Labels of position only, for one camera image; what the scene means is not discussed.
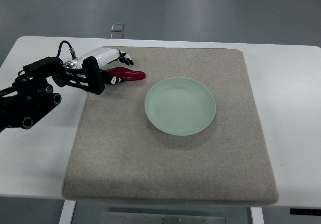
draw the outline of white table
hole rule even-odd
[[[21,37],[0,68],[0,89],[11,86],[22,66],[56,56],[62,40],[68,40],[78,56],[100,46],[241,50],[279,191],[275,206],[321,207],[320,48]],[[67,45],[60,58],[70,59]],[[6,129],[0,133],[0,196],[62,198],[65,168],[87,93],[68,86],[59,88],[51,78],[48,80],[61,94],[62,103],[30,130]]]

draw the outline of black cable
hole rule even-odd
[[[64,44],[64,43],[67,43],[68,46],[69,46],[69,48],[72,48],[72,46],[71,46],[71,44],[70,44],[69,42],[67,42],[67,41],[65,41],[65,40],[62,41],[62,42],[59,44],[58,53],[57,53],[57,56],[56,56],[56,57],[59,57],[59,56],[60,56],[61,47],[62,47],[62,44]]]

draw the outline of red chili pepper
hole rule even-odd
[[[114,67],[105,70],[116,77],[125,79],[125,81],[137,81],[146,78],[146,74],[141,71],[134,71],[125,67]]]

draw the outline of light green plate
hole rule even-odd
[[[216,104],[201,83],[185,77],[172,77],[155,84],[145,99],[150,122],[171,135],[193,135],[213,120]]]

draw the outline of gray floor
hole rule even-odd
[[[21,36],[110,38],[113,23],[125,24],[126,39],[321,47],[320,22],[321,0],[0,0],[0,65]],[[0,223],[58,223],[62,201],[42,201],[0,198]],[[80,203],[75,218],[81,205],[94,209]],[[92,223],[84,213],[82,220]],[[289,216],[287,208],[264,209],[264,217],[266,223],[321,222]]]

